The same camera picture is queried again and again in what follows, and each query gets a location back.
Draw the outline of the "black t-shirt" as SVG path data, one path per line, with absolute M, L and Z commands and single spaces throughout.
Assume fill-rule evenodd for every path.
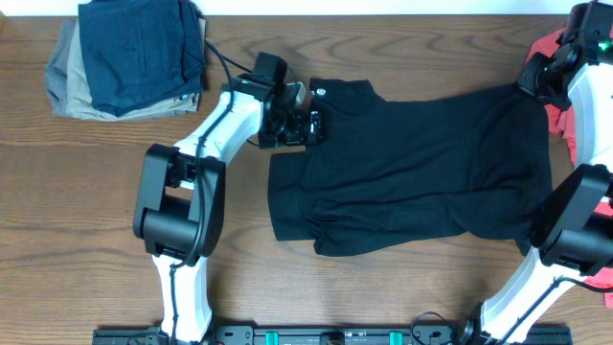
M 529 248 L 552 190 L 541 103 L 511 84 L 426 102 L 387 101 L 366 80 L 309 87 L 325 138 L 271 157 L 278 241 L 330 257 L 464 233 Z

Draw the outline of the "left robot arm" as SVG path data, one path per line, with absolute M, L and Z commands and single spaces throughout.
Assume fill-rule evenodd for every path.
M 225 213 L 226 169 L 256 137 L 260 149 L 323 141 L 320 115 L 301 108 L 306 89 L 286 82 L 281 57 L 260 53 L 247 73 L 222 85 L 218 103 L 199 127 L 172 146 L 146 152 L 133 231 L 158 270 L 164 317 L 156 344 L 199 344 L 212 321 L 207 260 Z

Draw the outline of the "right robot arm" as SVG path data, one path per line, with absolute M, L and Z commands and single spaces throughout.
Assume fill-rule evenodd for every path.
M 517 80 L 543 104 L 573 109 L 577 165 L 537 211 L 521 266 L 467 319 L 457 344 L 553 343 L 562 334 L 534 330 L 537 319 L 612 265 L 612 218 L 597 211 L 612 199 L 611 31 L 610 5 L 575 5 L 556 51 L 534 54 Z

